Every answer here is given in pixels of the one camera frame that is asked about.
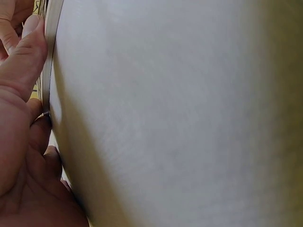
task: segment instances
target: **knuckle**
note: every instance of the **knuckle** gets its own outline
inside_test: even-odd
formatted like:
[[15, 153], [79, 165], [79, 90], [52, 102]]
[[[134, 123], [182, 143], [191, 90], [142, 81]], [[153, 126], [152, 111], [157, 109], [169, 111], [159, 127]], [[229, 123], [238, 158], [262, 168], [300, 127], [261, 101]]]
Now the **knuckle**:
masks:
[[5, 34], [2, 37], [2, 39], [1, 39], [2, 43], [6, 48], [10, 48], [12, 46], [11, 42], [12, 42], [13, 36], [14, 36], [14, 34], [12, 32], [10, 32], [10, 33]]
[[45, 40], [39, 40], [36, 36], [26, 36], [16, 49], [18, 55], [29, 55], [36, 61], [45, 61], [47, 57], [47, 45]]

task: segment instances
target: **finger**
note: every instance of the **finger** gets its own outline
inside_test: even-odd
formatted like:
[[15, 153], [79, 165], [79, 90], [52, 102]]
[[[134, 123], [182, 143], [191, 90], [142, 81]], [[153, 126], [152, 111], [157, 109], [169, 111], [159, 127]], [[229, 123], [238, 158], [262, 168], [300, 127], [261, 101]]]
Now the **finger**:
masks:
[[30, 124], [32, 124], [43, 113], [42, 103], [39, 99], [31, 98], [27, 106], [30, 111]]
[[0, 86], [14, 89], [15, 93], [27, 102], [46, 56], [44, 20], [40, 16], [32, 15], [24, 25], [22, 40], [1, 65]]
[[23, 32], [23, 26], [22, 24], [19, 24], [16, 28], [15, 28], [15, 31], [18, 35], [18, 43], [20, 41], [20, 37], [22, 36], [22, 32]]
[[18, 35], [9, 20], [0, 19], [0, 40], [9, 55], [18, 45]]
[[53, 175], [57, 179], [61, 179], [62, 176], [62, 163], [59, 156], [59, 153], [54, 146], [49, 146], [46, 149], [45, 154], [43, 155], [46, 168], [51, 175]]
[[34, 6], [28, 6], [26, 9], [15, 12], [14, 17], [10, 21], [13, 28], [16, 28], [20, 23], [25, 22], [27, 18], [29, 18], [33, 14]]
[[8, 54], [6, 53], [6, 50], [2, 43], [0, 42], [0, 62], [6, 60], [8, 58]]
[[31, 149], [39, 152], [41, 155], [47, 149], [49, 137], [51, 135], [51, 121], [48, 116], [38, 118], [29, 130], [29, 145]]

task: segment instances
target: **skin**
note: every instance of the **skin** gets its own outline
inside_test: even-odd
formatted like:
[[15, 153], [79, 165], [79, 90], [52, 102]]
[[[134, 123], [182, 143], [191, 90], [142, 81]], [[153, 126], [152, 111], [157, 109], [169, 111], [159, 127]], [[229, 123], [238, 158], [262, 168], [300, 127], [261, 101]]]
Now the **skin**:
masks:
[[[10, 4], [3, 5], [13, 1], [0, 0], [0, 18], [8, 12], [14, 20]], [[25, 0], [24, 10], [17, 8], [20, 2], [16, 9], [24, 12], [33, 1]], [[0, 227], [87, 227], [84, 212], [60, 180], [56, 148], [47, 147], [50, 119], [39, 117], [39, 100], [29, 100], [47, 55], [43, 19], [31, 16], [23, 34], [17, 45], [14, 39], [4, 42], [14, 50], [0, 66]]]

